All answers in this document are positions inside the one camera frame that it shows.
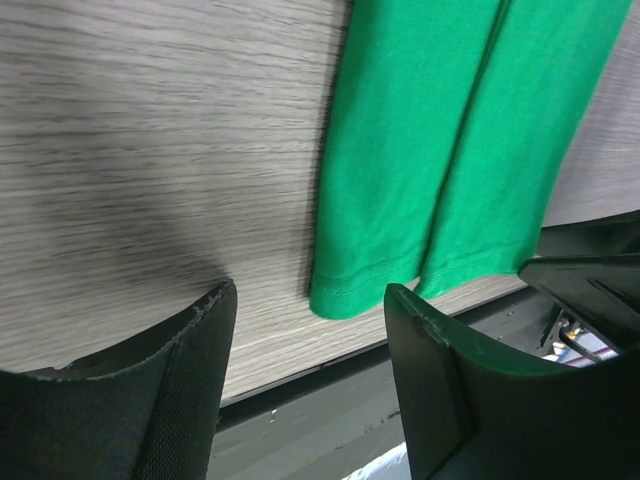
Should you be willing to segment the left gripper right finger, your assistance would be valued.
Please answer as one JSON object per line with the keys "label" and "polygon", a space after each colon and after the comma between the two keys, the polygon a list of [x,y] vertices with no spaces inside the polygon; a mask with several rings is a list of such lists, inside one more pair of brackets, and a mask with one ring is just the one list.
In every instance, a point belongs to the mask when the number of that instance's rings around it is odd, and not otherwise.
{"label": "left gripper right finger", "polygon": [[451,318],[399,284],[384,314],[415,479],[635,479],[639,355],[544,360]]}

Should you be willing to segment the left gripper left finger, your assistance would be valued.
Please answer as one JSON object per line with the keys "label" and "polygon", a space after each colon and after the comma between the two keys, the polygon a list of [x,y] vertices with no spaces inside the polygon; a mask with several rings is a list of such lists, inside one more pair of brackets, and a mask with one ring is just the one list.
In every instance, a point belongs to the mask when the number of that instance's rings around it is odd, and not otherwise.
{"label": "left gripper left finger", "polygon": [[1,375],[5,479],[202,479],[237,312],[224,280],[61,369]]}

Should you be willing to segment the green t shirt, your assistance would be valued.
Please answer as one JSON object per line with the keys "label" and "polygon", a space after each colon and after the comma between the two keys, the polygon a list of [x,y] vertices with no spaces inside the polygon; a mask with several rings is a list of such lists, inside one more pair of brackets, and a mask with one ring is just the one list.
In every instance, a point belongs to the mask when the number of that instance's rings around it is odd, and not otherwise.
{"label": "green t shirt", "polygon": [[325,140],[310,307],[434,298],[535,254],[627,1],[357,1]]}

